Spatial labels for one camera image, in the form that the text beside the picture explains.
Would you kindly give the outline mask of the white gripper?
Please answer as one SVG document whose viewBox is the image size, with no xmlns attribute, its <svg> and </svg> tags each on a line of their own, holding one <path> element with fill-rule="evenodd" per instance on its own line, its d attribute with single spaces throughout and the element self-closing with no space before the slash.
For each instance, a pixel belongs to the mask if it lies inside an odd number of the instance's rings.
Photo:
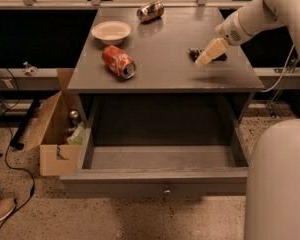
<svg viewBox="0 0 300 240">
<path fill-rule="evenodd" d="M 223 55 L 232 46 L 241 45 L 252 38 L 252 16 L 242 9 L 229 15 L 215 31 L 222 38 L 214 38 L 199 52 L 195 65 L 203 67 Z"/>
</svg>

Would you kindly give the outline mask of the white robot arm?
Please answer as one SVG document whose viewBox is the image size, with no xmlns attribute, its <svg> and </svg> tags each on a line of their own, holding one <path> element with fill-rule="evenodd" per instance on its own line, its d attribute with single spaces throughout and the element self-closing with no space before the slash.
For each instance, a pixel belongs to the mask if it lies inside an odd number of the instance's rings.
<svg viewBox="0 0 300 240">
<path fill-rule="evenodd" d="M 203 66 L 230 46 L 285 26 L 300 59 L 300 0 L 252 0 L 216 27 L 196 59 Z M 300 240 L 300 119 L 269 127 L 252 152 L 246 184 L 244 240 Z"/>
</svg>

